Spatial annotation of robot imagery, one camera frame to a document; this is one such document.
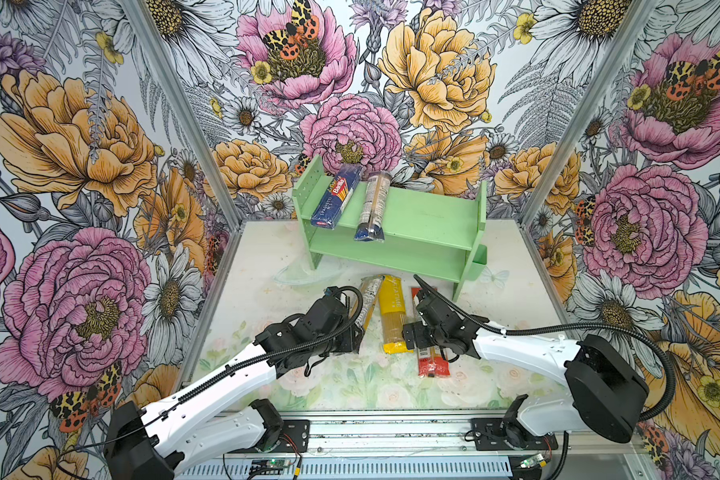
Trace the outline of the green circuit board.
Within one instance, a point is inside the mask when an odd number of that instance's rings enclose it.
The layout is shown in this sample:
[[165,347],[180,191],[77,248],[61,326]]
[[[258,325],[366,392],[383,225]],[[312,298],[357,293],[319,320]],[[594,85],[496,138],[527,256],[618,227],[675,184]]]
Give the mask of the green circuit board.
[[255,460],[251,463],[248,478],[260,475],[281,475],[289,466],[287,462],[279,459]]

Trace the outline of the aluminium right corner post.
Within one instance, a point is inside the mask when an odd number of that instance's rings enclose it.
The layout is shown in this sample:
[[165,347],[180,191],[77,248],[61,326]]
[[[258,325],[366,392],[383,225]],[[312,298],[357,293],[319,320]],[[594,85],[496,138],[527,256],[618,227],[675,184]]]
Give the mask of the aluminium right corner post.
[[654,0],[633,1],[631,3],[622,25],[616,31],[613,42],[606,50],[602,65],[594,69],[592,80],[574,110],[571,122],[564,130],[550,163],[541,175],[539,183],[534,188],[522,211],[519,219],[521,227],[530,226],[534,215],[551,193],[551,189],[555,186],[557,178],[567,165],[588,120],[597,109],[597,101],[606,94],[618,69],[625,61],[625,58],[633,51],[638,35],[647,24],[657,4],[658,1]]

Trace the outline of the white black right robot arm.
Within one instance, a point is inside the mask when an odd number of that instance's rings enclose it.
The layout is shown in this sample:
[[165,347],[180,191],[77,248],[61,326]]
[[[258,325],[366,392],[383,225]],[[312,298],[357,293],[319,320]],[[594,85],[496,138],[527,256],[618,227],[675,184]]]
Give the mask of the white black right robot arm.
[[484,317],[466,318],[431,288],[416,294],[418,318],[405,327],[409,346],[435,346],[456,357],[497,361],[537,373],[565,386],[548,400],[520,394],[505,413],[500,431],[519,443],[523,436],[558,431],[591,431],[615,443],[631,440],[649,388],[636,370],[604,338],[514,336],[488,329]]

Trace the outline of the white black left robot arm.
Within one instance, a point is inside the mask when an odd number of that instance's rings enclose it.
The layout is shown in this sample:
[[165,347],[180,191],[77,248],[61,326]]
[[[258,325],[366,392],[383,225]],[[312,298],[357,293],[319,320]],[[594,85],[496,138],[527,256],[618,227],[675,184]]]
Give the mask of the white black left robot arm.
[[230,416],[224,410],[286,373],[353,353],[372,301],[353,286],[330,287],[305,313],[268,325],[212,373],[162,400],[128,401],[112,413],[104,445],[114,479],[173,479],[227,452],[275,446],[284,421],[266,399]]

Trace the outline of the aluminium front rail base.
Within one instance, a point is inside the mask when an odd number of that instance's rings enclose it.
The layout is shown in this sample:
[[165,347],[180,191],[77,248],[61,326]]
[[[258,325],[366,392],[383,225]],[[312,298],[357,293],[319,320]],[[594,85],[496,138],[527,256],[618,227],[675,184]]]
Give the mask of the aluminium front rail base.
[[309,426],[304,452],[227,453],[183,473],[185,479],[249,479],[255,460],[279,459],[281,475],[261,479],[543,479],[558,460],[563,479],[632,479],[633,444],[614,444],[591,433],[556,433],[526,450],[478,447],[477,411],[292,413]]

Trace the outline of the aluminium left corner post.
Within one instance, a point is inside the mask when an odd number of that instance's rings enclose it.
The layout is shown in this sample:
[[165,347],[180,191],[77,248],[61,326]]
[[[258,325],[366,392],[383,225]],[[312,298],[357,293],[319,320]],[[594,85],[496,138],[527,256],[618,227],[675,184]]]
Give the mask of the aluminium left corner post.
[[219,207],[232,230],[239,233],[243,220],[240,218],[225,181],[212,157],[210,146],[197,122],[180,77],[170,63],[169,55],[163,46],[147,5],[143,1],[125,1],[123,9],[143,50],[149,57],[155,78],[162,84],[172,111],[206,174]]

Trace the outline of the clear labelled spaghetti bag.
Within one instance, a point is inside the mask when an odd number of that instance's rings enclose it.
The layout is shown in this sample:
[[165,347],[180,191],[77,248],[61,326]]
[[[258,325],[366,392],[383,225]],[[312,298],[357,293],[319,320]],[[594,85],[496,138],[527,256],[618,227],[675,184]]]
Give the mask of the clear labelled spaghetti bag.
[[368,329],[384,279],[385,276],[383,274],[379,274],[364,277],[361,281],[360,291],[362,293],[362,307],[358,318],[356,319],[356,324],[361,327],[363,331]]

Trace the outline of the red spaghetti bag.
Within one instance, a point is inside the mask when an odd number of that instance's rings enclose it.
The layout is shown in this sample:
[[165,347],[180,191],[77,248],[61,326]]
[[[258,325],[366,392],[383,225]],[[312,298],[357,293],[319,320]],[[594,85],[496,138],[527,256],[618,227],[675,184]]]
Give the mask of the red spaghetti bag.
[[426,378],[448,378],[450,376],[449,363],[443,358],[440,350],[429,337],[428,330],[417,310],[419,304],[419,287],[411,288],[414,320],[411,332],[418,360],[418,373]]

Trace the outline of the blue Barilla spaghetti box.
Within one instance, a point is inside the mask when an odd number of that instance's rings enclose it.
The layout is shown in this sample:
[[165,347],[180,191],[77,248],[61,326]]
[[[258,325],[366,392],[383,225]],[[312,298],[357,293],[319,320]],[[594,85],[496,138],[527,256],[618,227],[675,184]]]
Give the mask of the blue Barilla spaghetti box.
[[311,216],[313,226],[327,229],[336,227],[362,173],[360,164],[345,164],[338,170]]

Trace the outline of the green two-tier shelf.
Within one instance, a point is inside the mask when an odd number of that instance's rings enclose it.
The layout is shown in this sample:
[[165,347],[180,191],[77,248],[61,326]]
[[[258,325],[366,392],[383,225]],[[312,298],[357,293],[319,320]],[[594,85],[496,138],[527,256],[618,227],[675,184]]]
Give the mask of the green two-tier shelf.
[[487,247],[486,185],[474,200],[393,187],[383,216],[385,240],[354,239],[364,203],[366,184],[357,185],[333,229],[316,227],[311,216],[327,191],[332,177],[324,173],[322,160],[312,160],[292,190],[310,265],[331,256],[432,277],[454,284],[457,299],[467,281],[479,278],[485,267]]

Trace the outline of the yellow spaghetti bag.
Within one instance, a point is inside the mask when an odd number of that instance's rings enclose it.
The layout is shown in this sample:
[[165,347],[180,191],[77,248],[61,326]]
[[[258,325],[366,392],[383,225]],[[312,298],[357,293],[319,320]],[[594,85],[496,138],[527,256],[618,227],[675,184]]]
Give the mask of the yellow spaghetti bag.
[[407,309],[401,279],[385,275],[379,293],[378,303],[382,324],[383,351],[399,354],[408,351],[403,335],[407,322]]

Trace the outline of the aluminium corner post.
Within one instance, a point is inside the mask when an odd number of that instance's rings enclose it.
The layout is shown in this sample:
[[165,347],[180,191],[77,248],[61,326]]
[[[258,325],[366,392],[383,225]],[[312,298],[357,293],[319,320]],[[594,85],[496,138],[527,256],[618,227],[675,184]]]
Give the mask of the aluminium corner post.
[[143,50],[149,57],[155,78],[162,84],[172,111],[206,174],[219,207],[232,230],[239,233],[243,220],[240,218],[225,181],[212,157],[210,146],[197,122],[180,77],[170,63],[169,55],[163,46],[147,5],[143,1],[125,1],[123,9]]
[[592,80],[574,110],[571,122],[564,130],[550,163],[541,175],[539,183],[534,188],[522,211],[519,219],[521,227],[530,226],[534,215],[551,193],[551,189],[555,186],[557,178],[567,165],[588,120],[597,109],[597,101],[606,94],[618,69],[625,61],[625,58],[633,51],[638,35],[647,24],[657,4],[658,1],[654,0],[633,1],[631,3],[622,25],[616,31],[613,42],[606,50],[602,65],[594,69]]

